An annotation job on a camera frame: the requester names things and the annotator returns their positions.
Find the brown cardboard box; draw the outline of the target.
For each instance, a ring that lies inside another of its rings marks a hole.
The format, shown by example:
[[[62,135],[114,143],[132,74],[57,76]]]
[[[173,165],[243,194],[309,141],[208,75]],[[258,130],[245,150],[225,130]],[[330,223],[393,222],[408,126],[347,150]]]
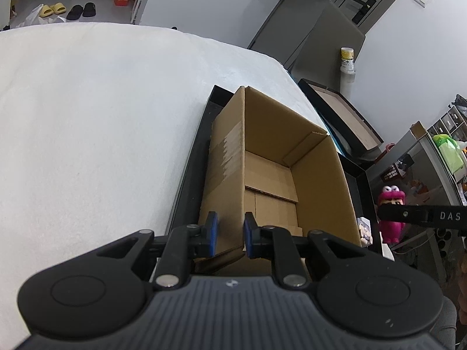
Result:
[[[327,131],[251,87],[240,87],[211,127],[199,222],[218,215],[215,256],[197,263],[202,275],[267,273],[245,259],[243,223],[293,235],[322,230],[359,246],[344,170]]]

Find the magenta monster figure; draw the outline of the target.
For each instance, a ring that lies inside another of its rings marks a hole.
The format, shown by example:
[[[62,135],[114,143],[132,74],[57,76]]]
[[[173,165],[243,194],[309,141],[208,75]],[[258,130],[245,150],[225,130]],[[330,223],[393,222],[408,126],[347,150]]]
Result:
[[[405,204],[405,192],[401,191],[397,186],[383,186],[378,196],[378,211],[383,207],[383,212],[389,212],[390,208],[402,206]],[[394,221],[389,216],[378,218],[378,228],[381,234],[383,243],[394,245],[400,242],[400,236],[405,228],[405,223]]]

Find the black tray brown inside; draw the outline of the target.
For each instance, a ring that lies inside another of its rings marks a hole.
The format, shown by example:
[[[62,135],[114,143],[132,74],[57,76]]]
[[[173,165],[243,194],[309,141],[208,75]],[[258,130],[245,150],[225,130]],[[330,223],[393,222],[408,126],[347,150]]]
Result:
[[[298,87],[324,122],[339,151],[367,170],[381,155],[381,136],[339,92],[311,80],[301,79]]]

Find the black shallow tray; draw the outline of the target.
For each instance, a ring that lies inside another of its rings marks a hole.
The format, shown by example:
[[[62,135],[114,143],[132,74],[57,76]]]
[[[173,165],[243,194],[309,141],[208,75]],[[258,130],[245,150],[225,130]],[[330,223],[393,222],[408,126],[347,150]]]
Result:
[[[175,211],[171,225],[178,227],[185,224],[204,224],[199,222],[199,211],[203,199],[203,189],[208,166],[211,127],[217,115],[228,104],[235,92],[220,87],[214,87],[199,124],[188,164],[182,177],[179,193],[176,199]],[[338,151],[342,168],[345,173],[352,204],[358,217],[365,217],[376,229],[378,221],[374,210],[369,182],[364,170],[341,156]]]

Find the grey leaning board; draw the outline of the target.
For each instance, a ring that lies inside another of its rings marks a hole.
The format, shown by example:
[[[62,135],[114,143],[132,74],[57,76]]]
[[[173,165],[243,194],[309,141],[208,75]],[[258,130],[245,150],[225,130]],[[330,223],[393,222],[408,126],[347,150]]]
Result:
[[[340,49],[353,48],[358,56],[365,39],[359,28],[329,2],[299,50],[290,74],[295,81],[306,79],[339,92]]]

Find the small white cartoon figure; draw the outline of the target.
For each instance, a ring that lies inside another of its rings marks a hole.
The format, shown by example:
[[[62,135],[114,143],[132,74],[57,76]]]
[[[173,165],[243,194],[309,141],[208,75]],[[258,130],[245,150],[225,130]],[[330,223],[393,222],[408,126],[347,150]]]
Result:
[[[373,244],[371,231],[371,223],[365,217],[357,218],[358,232],[360,235],[360,243],[362,247],[368,247]]]

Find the green tissue pack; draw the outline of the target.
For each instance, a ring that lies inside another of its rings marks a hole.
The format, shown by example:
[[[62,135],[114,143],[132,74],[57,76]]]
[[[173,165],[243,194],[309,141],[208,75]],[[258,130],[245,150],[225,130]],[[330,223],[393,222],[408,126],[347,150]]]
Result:
[[[463,151],[450,135],[436,134],[432,139],[452,174],[463,169],[465,166]]]

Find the yellow slipper pair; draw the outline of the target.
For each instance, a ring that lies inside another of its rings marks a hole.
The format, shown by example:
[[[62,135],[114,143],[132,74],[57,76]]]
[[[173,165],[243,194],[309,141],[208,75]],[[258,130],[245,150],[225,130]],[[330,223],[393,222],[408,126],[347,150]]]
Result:
[[[40,8],[39,17],[40,18],[49,18],[53,14],[60,15],[67,12],[67,8],[62,4],[62,2],[57,2],[51,6],[43,4]]]

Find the black slipper pair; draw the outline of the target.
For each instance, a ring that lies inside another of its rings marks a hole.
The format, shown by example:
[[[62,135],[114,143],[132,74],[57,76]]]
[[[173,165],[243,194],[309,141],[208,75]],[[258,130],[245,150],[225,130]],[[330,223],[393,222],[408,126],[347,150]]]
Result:
[[[97,9],[93,2],[87,2],[84,6],[73,6],[67,15],[68,21],[77,21],[79,18],[93,18],[96,16]]]

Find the yellow capped white bottle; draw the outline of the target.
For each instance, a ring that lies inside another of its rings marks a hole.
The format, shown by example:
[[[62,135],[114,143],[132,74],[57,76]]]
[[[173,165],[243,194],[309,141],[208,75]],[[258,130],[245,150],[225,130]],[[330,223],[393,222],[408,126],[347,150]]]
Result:
[[[342,47],[340,58],[340,94],[349,99],[356,79],[354,49]]]

